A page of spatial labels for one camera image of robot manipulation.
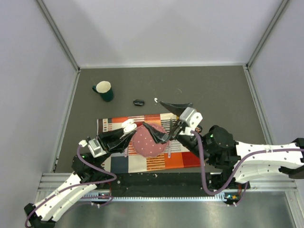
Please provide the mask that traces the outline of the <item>white earbud case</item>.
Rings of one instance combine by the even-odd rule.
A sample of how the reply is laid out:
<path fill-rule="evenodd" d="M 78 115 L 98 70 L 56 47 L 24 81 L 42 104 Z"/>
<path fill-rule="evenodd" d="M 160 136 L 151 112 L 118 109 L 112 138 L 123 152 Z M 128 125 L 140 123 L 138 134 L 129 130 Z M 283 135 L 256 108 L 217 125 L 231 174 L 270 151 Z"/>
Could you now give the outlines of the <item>white earbud case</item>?
<path fill-rule="evenodd" d="M 124 134 L 128 134 L 136 130 L 137 124 L 135 123 L 134 119 L 128 119 L 122 123 L 121 127 L 123 128 Z"/>

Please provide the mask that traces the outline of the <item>black earbud charging case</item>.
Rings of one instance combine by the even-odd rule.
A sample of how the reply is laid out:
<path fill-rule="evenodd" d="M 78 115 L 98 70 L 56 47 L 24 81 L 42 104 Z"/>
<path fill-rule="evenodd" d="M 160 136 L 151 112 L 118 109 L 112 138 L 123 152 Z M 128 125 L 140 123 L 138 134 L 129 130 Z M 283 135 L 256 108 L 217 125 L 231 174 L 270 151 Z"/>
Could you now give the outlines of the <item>black earbud charging case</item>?
<path fill-rule="evenodd" d="M 133 104 L 135 106 L 144 106 L 145 102 L 143 100 L 141 100 L 141 99 L 135 99 L 135 100 L 133 100 Z"/>

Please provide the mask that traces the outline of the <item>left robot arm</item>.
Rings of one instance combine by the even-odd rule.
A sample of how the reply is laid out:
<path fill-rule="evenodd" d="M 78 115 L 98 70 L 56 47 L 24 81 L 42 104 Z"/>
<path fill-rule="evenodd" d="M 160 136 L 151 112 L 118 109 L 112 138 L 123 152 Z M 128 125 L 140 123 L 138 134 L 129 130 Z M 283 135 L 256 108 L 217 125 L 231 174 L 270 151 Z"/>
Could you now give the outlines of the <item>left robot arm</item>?
<path fill-rule="evenodd" d="M 88 137 L 81 140 L 73 158 L 70 176 L 50 195 L 24 207 L 27 216 L 25 227 L 53 228 L 87 193 L 116 180 L 116 174 L 106 171 L 102 163 L 114 153 L 123 153 L 135 133 L 135 129 L 120 128 L 93 139 Z"/>

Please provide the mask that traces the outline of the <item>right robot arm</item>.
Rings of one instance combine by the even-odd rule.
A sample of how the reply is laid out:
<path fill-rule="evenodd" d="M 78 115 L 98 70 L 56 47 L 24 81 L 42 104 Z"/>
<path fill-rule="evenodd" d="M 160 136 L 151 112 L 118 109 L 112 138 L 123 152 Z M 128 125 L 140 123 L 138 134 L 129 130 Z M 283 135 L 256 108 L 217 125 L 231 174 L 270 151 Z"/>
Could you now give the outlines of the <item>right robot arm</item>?
<path fill-rule="evenodd" d="M 304 140 L 289 144 L 269 145 L 236 141 L 226 129 L 214 125 L 205 135 L 200 134 L 203 117 L 192 103 L 160 102 L 177 121 L 163 133 L 143 123 L 158 144 L 177 140 L 200 159 L 202 188 L 215 195 L 226 188 L 267 176 L 283 175 L 291 179 L 304 177 Z"/>

